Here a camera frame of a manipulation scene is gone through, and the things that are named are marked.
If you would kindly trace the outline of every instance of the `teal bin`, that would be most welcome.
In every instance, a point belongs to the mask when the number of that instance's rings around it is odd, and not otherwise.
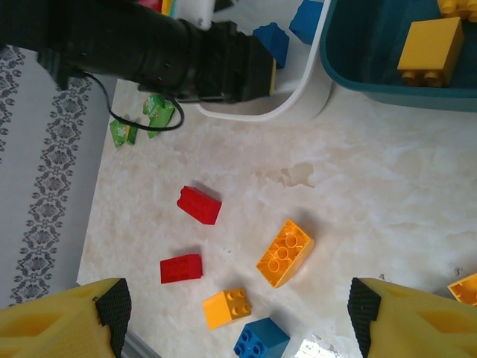
[[[447,88],[408,87],[397,64],[414,21],[441,18],[437,0],[332,0],[320,40],[323,67],[338,84],[382,103],[477,112],[477,23]]]

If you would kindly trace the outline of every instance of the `floral pattern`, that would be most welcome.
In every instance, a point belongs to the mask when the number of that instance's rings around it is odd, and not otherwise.
[[[20,69],[25,65],[25,55],[17,47],[5,46],[0,49],[0,154],[5,150],[8,135],[7,125],[11,123],[11,108],[18,93]]]
[[[14,61],[19,54],[14,48],[1,53],[2,61]],[[7,82],[16,91],[18,86],[11,80],[14,78],[4,75],[0,77],[0,89]],[[69,89],[58,91],[53,98],[50,112],[51,121],[46,128],[47,136],[43,140],[38,166],[38,175],[34,181],[35,190],[32,194],[33,203],[30,205],[27,220],[27,231],[23,234],[23,247],[20,249],[21,259],[17,262],[17,276],[14,277],[15,287],[11,290],[12,304],[20,304],[48,294],[51,279],[51,269],[54,268],[57,243],[60,240],[62,217],[65,215],[68,192],[72,184],[73,168],[75,167],[80,127],[86,114],[86,102],[91,91],[91,81],[73,79]],[[1,125],[10,120],[10,114],[5,114],[5,103],[0,97],[0,115],[4,119]]]

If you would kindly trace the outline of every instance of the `black cable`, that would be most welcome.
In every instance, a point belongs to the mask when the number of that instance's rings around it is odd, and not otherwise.
[[[176,125],[172,125],[171,127],[161,128],[161,127],[149,127],[148,125],[141,125],[139,123],[128,121],[127,119],[124,119],[113,112],[113,109],[111,108],[110,97],[107,94],[106,88],[104,87],[103,83],[91,73],[83,72],[83,76],[91,78],[94,82],[96,82],[99,85],[104,95],[106,96],[106,104],[107,104],[108,112],[114,119],[116,119],[119,123],[122,123],[123,125],[129,125],[130,127],[138,128],[138,129],[142,129],[144,131],[150,131],[150,132],[169,132],[169,131],[174,131],[182,127],[182,125],[184,124],[184,119],[186,118],[186,115],[184,114],[184,110],[182,109],[180,104],[177,103],[175,99],[168,96],[163,96],[163,97],[167,99],[168,101],[170,101],[172,105],[179,111],[179,114],[180,114],[180,121]]]

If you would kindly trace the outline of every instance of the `white bin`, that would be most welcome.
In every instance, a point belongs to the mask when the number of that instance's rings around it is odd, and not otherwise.
[[[195,4],[199,0],[189,0]],[[211,6],[209,0],[202,2],[202,14],[184,15],[179,10],[175,17],[188,18],[202,28],[208,28]],[[259,26],[276,22],[290,37],[286,67],[277,70],[275,93],[271,97],[259,98],[239,104],[198,104],[206,116],[233,119],[236,121],[295,123],[316,117],[329,97],[331,79],[321,65],[318,44],[331,0],[325,0],[312,46],[302,43],[289,29],[302,0],[238,0],[236,5],[216,13],[213,21],[232,20],[245,34],[252,34]]]

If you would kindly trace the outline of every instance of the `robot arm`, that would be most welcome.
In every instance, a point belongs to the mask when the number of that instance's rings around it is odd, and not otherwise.
[[[202,31],[133,0],[0,0],[0,43],[36,51],[62,89],[91,72],[182,102],[236,103],[274,82],[272,56],[233,22]]]

